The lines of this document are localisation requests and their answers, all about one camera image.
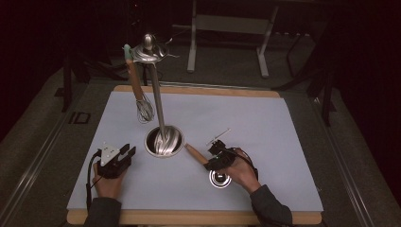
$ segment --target dark long sleeve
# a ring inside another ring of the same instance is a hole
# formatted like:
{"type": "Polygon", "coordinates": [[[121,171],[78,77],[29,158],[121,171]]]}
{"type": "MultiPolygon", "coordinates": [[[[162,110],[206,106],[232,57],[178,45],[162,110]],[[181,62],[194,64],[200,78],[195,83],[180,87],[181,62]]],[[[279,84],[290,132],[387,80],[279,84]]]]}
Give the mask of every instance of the dark long sleeve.
{"type": "Polygon", "coordinates": [[[253,210],[262,226],[276,226],[273,223],[292,225],[291,211],[274,197],[266,185],[259,187],[250,197],[253,210]]]}
{"type": "Polygon", "coordinates": [[[116,227],[120,213],[121,202],[111,198],[94,198],[84,227],[116,227]]]}

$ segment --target sleeve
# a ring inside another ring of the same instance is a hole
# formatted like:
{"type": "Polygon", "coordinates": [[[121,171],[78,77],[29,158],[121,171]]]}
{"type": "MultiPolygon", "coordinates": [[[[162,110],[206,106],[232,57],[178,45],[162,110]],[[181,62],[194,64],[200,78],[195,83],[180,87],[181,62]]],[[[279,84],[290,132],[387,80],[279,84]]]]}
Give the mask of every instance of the sleeve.
{"type": "Polygon", "coordinates": [[[94,198],[84,227],[113,227],[120,220],[121,202],[112,198],[94,198]]]}
{"type": "Polygon", "coordinates": [[[289,208],[278,201],[264,184],[251,195],[254,212],[262,226],[292,226],[292,214],[289,208]]]}

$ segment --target brown handle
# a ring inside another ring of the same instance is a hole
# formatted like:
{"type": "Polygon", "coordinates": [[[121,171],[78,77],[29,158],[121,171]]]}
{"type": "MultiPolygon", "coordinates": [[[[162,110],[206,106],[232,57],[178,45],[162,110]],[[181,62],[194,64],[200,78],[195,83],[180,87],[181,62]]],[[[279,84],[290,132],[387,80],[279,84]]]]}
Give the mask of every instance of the brown handle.
{"type": "Polygon", "coordinates": [[[203,155],[200,154],[199,151],[197,151],[195,148],[190,146],[189,144],[184,145],[185,148],[189,151],[189,153],[196,159],[198,162],[200,162],[202,165],[207,164],[209,161],[203,155]]]}
{"type": "Polygon", "coordinates": [[[136,74],[135,63],[131,60],[126,60],[128,67],[128,74],[130,75],[131,86],[133,90],[133,94],[135,95],[136,100],[141,101],[144,100],[141,81],[139,80],[138,75],[136,74]]]}

